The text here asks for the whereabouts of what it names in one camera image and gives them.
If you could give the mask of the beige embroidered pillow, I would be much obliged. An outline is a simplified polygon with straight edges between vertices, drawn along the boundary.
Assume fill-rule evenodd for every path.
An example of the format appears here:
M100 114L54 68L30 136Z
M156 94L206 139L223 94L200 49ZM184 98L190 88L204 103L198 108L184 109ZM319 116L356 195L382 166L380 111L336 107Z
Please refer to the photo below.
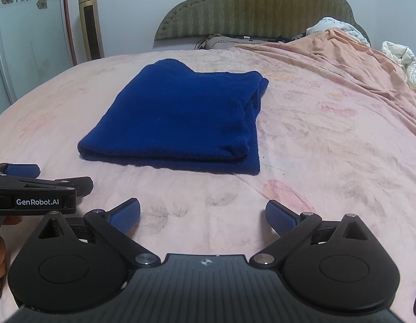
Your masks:
M267 42L281 42L280 39L264 39L248 36L230 37L222 34L213 34L196 43L195 50L227 50L241 44L263 44Z

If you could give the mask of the white glass wardrobe door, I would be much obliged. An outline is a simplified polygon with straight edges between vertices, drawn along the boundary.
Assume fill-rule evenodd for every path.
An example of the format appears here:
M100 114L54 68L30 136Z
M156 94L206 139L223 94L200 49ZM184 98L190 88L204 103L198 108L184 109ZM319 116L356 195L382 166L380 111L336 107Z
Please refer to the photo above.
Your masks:
M0 73L13 104L75 65L65 0L0 0Z

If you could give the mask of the white crumpled quilt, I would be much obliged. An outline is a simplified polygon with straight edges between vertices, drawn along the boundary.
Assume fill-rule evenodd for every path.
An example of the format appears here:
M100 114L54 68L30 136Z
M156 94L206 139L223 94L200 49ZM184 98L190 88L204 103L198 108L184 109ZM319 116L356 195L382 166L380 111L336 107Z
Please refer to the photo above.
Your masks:
M400 66L407 77L407 84L416 89L416 56L412 49L402 44L384 41L381 50Z

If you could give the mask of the blue beaded sweater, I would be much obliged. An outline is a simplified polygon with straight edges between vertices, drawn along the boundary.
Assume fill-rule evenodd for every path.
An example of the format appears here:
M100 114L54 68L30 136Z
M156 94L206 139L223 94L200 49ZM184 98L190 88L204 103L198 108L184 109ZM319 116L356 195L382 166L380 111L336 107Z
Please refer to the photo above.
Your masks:
M144 67L77 144L85 160L215 174L260 172L256 119L269 81L257 71Z

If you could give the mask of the olive green upholstered headboard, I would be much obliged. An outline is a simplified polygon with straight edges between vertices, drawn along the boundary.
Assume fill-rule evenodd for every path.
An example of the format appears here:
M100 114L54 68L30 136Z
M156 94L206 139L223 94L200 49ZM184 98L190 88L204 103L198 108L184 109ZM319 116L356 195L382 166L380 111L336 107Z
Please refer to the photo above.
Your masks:
M213 34L290 39L324 17L363 31L346 0L186 0L166 14L155 40Z

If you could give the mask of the peach blanket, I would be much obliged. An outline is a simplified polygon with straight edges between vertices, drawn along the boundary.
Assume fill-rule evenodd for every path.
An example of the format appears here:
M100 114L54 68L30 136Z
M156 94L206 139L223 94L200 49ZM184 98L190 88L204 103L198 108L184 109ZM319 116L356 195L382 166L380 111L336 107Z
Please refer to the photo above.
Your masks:
M407 84L400 66L337 28L293 42L243 44L238 48L308 69L384 103L416 136L416 90Z

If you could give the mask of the gold tower fan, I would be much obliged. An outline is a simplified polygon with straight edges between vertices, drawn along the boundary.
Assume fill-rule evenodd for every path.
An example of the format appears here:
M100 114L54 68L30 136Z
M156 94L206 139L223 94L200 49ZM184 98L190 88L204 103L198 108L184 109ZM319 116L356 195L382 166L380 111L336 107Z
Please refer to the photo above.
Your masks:
M88 61L104 57L97 0L78 0L79 19Z

